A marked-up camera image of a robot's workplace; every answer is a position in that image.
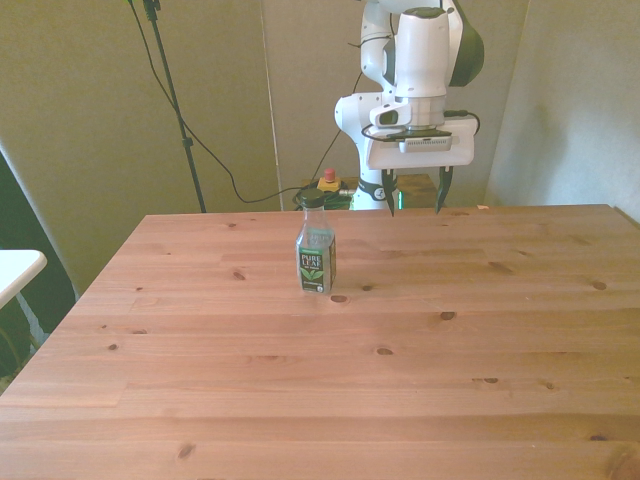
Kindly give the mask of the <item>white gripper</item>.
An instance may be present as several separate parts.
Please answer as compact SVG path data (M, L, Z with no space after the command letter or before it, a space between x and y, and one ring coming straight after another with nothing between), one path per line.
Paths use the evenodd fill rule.
M453 166L464 166L474 158L476 119L447 119L443 125L429 129L401 127L377 128L365 135L370 143L366 164L383 171L383 190L392 216L395 215L394 192L397 179L393 169L441 167L435 212L439 213L449 193Z

